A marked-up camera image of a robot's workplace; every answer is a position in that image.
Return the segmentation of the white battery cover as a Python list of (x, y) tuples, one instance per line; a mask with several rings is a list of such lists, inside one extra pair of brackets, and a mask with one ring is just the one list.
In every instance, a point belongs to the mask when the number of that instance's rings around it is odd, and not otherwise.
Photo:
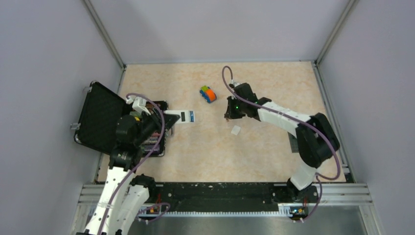
[(231, 133), (232, 133), (233, 135), (238, 135), (238, 134), (239, 134), (239, 132), (240, 132), (240, 130), (241, 130), (241, 127), (240, 127), (240, 126), (235, 125), (235, 126), (232, 128)]

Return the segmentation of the white remote control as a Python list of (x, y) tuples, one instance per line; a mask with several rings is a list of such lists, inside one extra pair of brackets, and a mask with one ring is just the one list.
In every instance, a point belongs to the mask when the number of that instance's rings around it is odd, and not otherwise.
[(190, 110), (166, 110), (166, 114), (177, 114), (181, 116), (181, 120), (179, 120), (178, 124), (185, 124), (185, 123), (191, 123), (190, 122)]

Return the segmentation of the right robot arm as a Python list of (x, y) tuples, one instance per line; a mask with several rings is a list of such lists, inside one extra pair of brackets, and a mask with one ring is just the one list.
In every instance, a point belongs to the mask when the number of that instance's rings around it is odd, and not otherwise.
[(257, 98), (248, 83), (228, 84), (226, 119), (254, 118), (275, 125), (297, 141), (302, 163), (287, 181), (287, 196), (294, 202), (307, 195), (318, 168), (339, 150), (340, 143), (326, 115), (305, 115), (277, 105), (266, 97)]

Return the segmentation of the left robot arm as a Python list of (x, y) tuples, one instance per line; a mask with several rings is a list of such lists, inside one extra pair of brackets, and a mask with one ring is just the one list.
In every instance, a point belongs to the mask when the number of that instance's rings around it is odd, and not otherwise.
[(110, 162), (104, 189), (87, 223), (83, 235), (126, 235), (145, 202), (157, 196), (155, 180), (135, 175), (143, 156), (141, 145), (155, 132), (161, 140), (167, 130), (181, 119), (177, 114), (165, 114), (160, 109), (142, 113), (141, 117), (124, 115), (116, 123), (116, 145)]

